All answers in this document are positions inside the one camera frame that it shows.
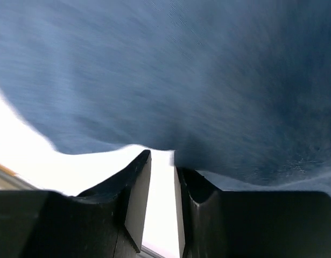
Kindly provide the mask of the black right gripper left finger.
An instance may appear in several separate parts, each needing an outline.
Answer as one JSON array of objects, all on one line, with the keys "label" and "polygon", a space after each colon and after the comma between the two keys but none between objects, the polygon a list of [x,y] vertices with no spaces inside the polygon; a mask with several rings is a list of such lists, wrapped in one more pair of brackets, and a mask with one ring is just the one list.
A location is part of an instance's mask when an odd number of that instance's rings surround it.
[{"label": "black right gripper left finger", "polygon": [[0,257],[135,257],[142,249],[151,152],[81,192],[0,190]]}]

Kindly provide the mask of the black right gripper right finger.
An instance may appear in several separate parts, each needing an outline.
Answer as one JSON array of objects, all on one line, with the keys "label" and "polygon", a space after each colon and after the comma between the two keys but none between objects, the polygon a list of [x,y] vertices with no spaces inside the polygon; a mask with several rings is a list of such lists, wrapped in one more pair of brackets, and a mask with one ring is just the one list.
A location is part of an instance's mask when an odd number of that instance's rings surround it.
[{"label": "black right gripper right finger", "polygon": [[311,191],[223,191],[174,172],[181,257],[331,257],[331,198]]}]

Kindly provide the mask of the blue pillowcase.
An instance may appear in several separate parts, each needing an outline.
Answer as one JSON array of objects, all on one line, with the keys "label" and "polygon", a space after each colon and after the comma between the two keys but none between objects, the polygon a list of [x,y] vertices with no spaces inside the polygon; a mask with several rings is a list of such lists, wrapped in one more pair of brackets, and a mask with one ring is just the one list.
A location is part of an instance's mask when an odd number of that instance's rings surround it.
[{"label": "blue pillowcase", "polygon": [[61,153],[331,196],[331,1],[0,1],[0,91]]}]

